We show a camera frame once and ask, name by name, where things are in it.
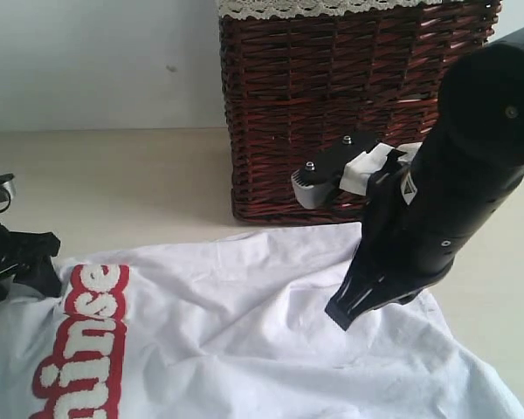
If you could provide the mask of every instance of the beige tabletop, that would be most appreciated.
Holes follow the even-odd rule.
[[[223,129],[0,134],[10,171],[17,198],[0,220],[54,231],[61,257],[259,228],[231,215]],[[524,404],[524,183],[433,292],[456,337]]]

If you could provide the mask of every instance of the bolt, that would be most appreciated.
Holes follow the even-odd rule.
[[[507,106],[507,109],[505,109],[505,115],[510,120],[515,120],[518,118],[518,109],[516,106]]]

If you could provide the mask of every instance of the wicker basket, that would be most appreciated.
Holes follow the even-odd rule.
[[[445,70],[493,34],[500,0],[396,7],[342,17],[220,19],[233,213],[256,223],[341,223],[363,201],[296,203],[291,173],[354,129],[398,145],[437,118]]]

